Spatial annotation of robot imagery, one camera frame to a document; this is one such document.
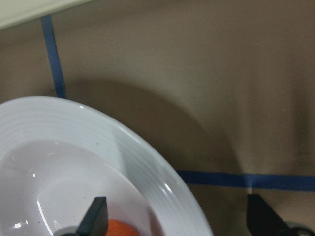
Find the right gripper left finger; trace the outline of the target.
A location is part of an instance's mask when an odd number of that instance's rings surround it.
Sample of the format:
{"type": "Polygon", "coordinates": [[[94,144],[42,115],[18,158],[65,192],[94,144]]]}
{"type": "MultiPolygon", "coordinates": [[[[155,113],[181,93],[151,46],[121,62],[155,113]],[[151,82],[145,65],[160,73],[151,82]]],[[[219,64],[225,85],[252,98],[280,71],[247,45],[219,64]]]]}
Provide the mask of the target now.
{"type": "Polygon", "coordinates": [[[75,230],[62,229],[60,236],[105,236],[108,230],[106,197],[95,197],[75,230]]]}

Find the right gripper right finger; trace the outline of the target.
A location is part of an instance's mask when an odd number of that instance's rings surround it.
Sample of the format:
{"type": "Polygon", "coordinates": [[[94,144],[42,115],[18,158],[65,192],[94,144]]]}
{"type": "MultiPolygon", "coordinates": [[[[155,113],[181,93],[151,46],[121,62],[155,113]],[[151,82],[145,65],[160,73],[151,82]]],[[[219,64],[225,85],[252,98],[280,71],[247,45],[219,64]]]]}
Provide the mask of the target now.
{"type": "Polygon", "coordinates": [[[258,194],[247,195],[247,229],[252,236],[313,236],[305,226],[290,226],[258,194]]]}

